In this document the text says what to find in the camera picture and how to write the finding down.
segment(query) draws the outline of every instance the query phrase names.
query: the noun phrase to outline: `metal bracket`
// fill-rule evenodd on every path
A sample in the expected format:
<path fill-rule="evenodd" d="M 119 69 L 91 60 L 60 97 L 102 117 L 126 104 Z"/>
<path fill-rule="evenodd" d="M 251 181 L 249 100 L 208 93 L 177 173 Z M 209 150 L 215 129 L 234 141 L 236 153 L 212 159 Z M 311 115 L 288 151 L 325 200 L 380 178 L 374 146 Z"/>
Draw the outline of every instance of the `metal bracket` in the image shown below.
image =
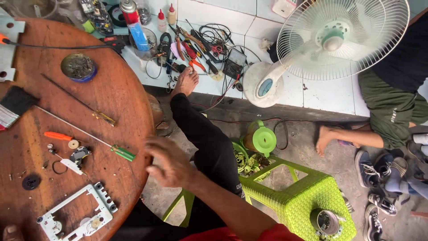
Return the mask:
<path fill-rule="evenodd" d="M 12 42 L 18 41 L 19 33 L 23 33 L 24 21 L 15 21 L 9 14 L 0 8 L 0 33 L 4 34 Z M 16 46 L 0 44 L 0 82 L 13 81 L 15 69 L 12 68 Z"/>
<path fill-rule="evenodd" d="M 82 188 L 77 193 L 58 204 L 43 216 L 38 217 L 36 222 L 42 226 L 43 231 L 46 233 L 50 241 L 77 241 L 84 236 L 91 236 L 102 226 L 110 222 L 113 219 L 112 214 L 117 211 L 117 207 L 114 202 L 107 202 L 110 197 L 107 196 L 107 192 L 103 191 L 103 189 L 104 187 L 101 182 L 98 182 L 95 185 L 88 184 L 86 187 Z M 100 210 L 101 212 L 91 217 L 77 229 L 70 232 L 67 236 L 63 237 L 64 233 L 61 232 L 62 223 L 54 220 L 55 216 L 52 216 L 52 214 L 86 192 L 86 195 L 92 194 L 98 202 L 98 207 L 95 209 L 95 211 Z"/>

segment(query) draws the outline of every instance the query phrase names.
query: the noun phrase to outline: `white squeeze bottle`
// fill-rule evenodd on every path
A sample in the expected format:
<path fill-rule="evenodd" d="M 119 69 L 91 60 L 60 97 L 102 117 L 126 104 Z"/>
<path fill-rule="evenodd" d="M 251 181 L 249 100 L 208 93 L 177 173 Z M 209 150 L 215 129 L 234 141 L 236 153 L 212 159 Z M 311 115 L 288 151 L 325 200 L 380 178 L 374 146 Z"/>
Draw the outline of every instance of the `white squeeze bottle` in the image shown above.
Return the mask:
<path fill-rule="evenodd" d="M 168 23 L 170 25 L 174 25 L 176 24 L 176 19 L 177 19 L 177 11 L 172 7 L 169 8 L 168 10 Z"/>
<path fill-rule="evenodd" d="M 158 15 L 158 30 L 162 33 L 166 32 L 166 19 L 165 15 L 163 15 L 162 10 L 160 10 L 160 13 Z"/>

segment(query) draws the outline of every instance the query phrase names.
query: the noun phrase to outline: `round wooden table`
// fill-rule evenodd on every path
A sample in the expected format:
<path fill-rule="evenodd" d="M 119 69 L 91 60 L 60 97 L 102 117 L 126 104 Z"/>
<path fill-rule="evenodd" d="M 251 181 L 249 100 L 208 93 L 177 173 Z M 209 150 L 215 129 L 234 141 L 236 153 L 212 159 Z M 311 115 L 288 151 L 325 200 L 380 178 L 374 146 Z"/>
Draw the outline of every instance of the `round wooden table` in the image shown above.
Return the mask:
<path fill-rule="evenodd" d="M 23 44 L 102 44 L 71 25 L 44 19 L 17 20 L 26 22 L 25 32 L 19 38 Z M 88 55 L 98 66 L 97 75 L 87 83 L 73 82 L 61 72 L 62 59 L 76 52 Z M 23 87 L 28 93 L 40 98 L 39 106 L 42 108 L 111 145 L 117 144 L 128 149 L 136 158 L 130 162 L 111 152 L 106 145 L 32 107 L 9 130 L 0 132 L 1 231 L 7 224 L 16 223 L 20 225 L 25 240 L 46 240 L 47 236 L 36 223 L 36 218 L 86 185 L 100 181 L 118 206 L 118 211 L 106 226 L 82 240 L 108 240 L 129 215 L 147 181 L 145 167 L 150 164 L 151 157 L 143 151 L 143 139 L 153 135 L 155 129 L 143 86 L 128 64 L 109 48 L 58 50 L 17 47 L 13 67 L 16 68 L 15 81 L 0 83 L 0 98 L 12 85 Z M 97 120 L 90 110 L 52 85 L 40 73 L 92 108 L 109 115 L 117 121 L 116 126 Z M 92 155 L 85 157 L 82 164 L 82 171 L 87 176 L 78 175 L 70 169 L 61 175 L 53 172 L 52 163 L 60 158 L 50 154 L 47 145 L 53 144 L 63 158 L 69 158 L 74 150 L 68 147 L 68 141 L 44 136 L 46 131 L 73 136 L 83 141 L 81 145 L 90 148 Z M 59 172 L 65 168 L 61 163 L 56 163 L 55 169 Z M 30 174 L 38 175 L 41 183 L 36 189 L 27 191 L 21 183 Z M 94 216 L 97 206 L 92 195 L 81 195 L 55 216 L 65 226 L 67 235 L 79 226 L 83 218 Z"/>

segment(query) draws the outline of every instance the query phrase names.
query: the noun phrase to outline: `electric fan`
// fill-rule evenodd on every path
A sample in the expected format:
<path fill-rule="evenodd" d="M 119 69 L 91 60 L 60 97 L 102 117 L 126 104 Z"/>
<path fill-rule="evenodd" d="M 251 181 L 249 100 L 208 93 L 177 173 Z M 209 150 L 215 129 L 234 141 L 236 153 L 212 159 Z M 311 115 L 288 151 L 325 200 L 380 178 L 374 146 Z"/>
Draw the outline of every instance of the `electric fan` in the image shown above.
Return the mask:
<path fill-rule="evenodd" d="M 307 0 L 285 21 L 274 64 L 255 63 L 243 78 L 245 97 L 269 107 L 284 94 L 283 73 L 310 80 L 357 74 L 400 42 L 409 22 L 406 0 Z"/>

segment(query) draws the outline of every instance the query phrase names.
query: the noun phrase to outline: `hand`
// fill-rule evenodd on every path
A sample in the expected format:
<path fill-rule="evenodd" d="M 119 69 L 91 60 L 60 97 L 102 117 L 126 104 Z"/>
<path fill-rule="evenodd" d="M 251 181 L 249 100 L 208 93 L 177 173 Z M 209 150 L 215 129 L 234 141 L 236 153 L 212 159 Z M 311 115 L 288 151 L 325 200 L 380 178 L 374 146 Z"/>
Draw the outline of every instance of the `hand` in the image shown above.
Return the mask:
<path fill-rule="evenodd" d="M 164 187 L 186 187 L 191 183 L 197 171 L 189 163 L 189 157 L 169 138 L 149 137 L 145 150 L 159 159 L 161 166 L 151 165 L 146 168 Z"/>

